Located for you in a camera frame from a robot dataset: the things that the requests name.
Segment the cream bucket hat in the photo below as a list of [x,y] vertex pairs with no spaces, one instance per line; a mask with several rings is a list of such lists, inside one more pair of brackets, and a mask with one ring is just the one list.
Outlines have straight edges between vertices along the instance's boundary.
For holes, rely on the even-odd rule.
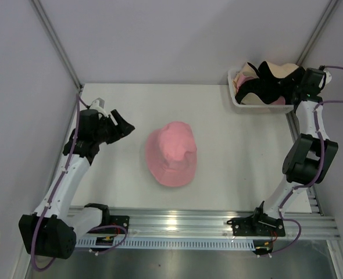
[[275,78],[286,78],[289,76],[291,73],[293,73],[295,70],[299,68],[298,65],[293,64],[293,63],[286,63],[283,65],[276,65],[274,63],[268,62],[268,67],[270,69],[271,74]]

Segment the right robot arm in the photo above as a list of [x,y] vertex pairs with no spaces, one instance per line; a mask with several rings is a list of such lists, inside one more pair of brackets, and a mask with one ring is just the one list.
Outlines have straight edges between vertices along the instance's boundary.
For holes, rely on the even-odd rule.
[[314,184],[323,181],[338,151],[323,125],[322,97],[327,73],[308,68],[292,92],[291,103],[299,122],[299,135],[284,159],[283,179],[273,194],[248,217],[227,221],[235,237],[285,236],[285,214],[293,201]]

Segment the pink bucket hat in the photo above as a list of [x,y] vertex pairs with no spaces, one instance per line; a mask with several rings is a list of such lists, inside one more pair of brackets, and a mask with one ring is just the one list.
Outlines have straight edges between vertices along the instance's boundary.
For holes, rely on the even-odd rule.
[[190,125],[173,121],[151,132],[145,143],[145,161],[159,184],[165,187],[189,184],[197,167],[197,147]]

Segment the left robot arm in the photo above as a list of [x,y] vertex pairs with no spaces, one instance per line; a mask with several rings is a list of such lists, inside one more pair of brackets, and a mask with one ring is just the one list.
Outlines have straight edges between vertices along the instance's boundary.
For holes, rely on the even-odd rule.
[[77,113],[76,125],[63,148],[65,161],[61,171],[32,214],[19,220],[25,249],[32,257],[45,256],[67,259],[77,240],[86,233],[122,233],[122,224],[112,221],[108,206],[89,203],[73,218],[67,217],[81,180],[91,167],[102,144],[112,144],[130,135],[135,127],[125,121],[117,110],[105,115],[99,109]]

